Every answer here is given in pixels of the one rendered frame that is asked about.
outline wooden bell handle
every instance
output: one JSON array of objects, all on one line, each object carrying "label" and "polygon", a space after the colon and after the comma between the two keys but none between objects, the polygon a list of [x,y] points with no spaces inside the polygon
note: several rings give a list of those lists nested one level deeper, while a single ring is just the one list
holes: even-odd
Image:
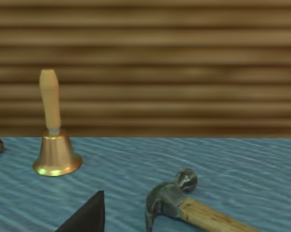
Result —
[{"label": "wooden bell handle", "polygon": [[179,210],[182,220],[206,232],[260,232],[192,198],[184,200]]},{"label": "wooden bell handle", "polygon": [[59,114],[58,79],[53,69],[42,70],[39,88],[44,104],[45,123],[48,130],[58,130],[61,126]]}]

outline brown background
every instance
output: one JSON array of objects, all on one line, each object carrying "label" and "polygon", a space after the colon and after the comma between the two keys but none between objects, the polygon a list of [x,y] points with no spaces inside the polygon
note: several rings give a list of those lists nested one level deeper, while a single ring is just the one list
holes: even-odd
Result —
[{"label": "brown background", "polygon": [[291,137],[291,0],[0,0],[0,136]]}]

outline brass bell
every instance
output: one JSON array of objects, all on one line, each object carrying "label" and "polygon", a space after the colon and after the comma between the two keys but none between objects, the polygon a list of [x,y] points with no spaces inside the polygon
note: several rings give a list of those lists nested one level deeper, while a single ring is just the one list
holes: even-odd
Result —
[{"label": "brass bell", "polygon": [[47,131],[43,134],[40,155],[33,169],[46,176],[72,173],[82,165],[82,158],[74,152],[69,136],[61,129],[58,79],[54,70],[41,71],[39,86]]}]

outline golden bell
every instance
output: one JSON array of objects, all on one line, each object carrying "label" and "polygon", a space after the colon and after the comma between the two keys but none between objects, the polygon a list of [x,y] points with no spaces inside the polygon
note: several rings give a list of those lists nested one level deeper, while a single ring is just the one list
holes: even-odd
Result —
[{"label": "golden bell", "polygon": [[82,165],[82,158],[75,154],[65,130],[59,134],[45,132],[39,157],[33,164],[40,175],[60,176],[76,171]]}]

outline dark triangular object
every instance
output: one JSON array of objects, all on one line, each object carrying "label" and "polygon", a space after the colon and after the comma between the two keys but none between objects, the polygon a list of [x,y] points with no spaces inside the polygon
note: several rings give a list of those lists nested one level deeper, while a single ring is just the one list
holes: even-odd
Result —
[{"label": "dark triangular object", "polygon": [[104,191],[98,191],[55,232],[104,232]]}]

